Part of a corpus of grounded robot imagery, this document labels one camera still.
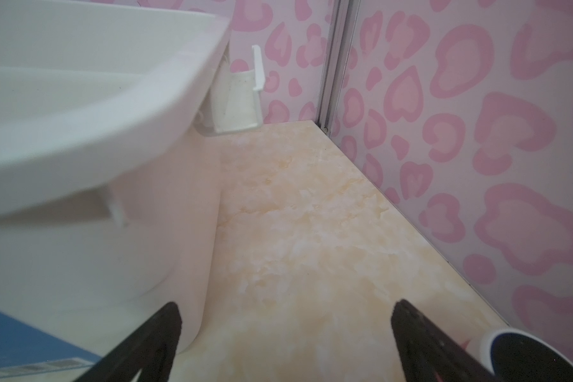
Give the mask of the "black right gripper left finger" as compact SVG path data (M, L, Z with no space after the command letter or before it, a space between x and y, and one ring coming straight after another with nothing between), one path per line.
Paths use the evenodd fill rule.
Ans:
M76 382L169 380L181 326L178 305L168 302Z

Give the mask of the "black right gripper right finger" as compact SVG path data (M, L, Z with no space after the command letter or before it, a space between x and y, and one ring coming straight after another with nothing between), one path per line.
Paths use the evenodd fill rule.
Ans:
M391 327L407 382L499 380L406 299L394 306Z

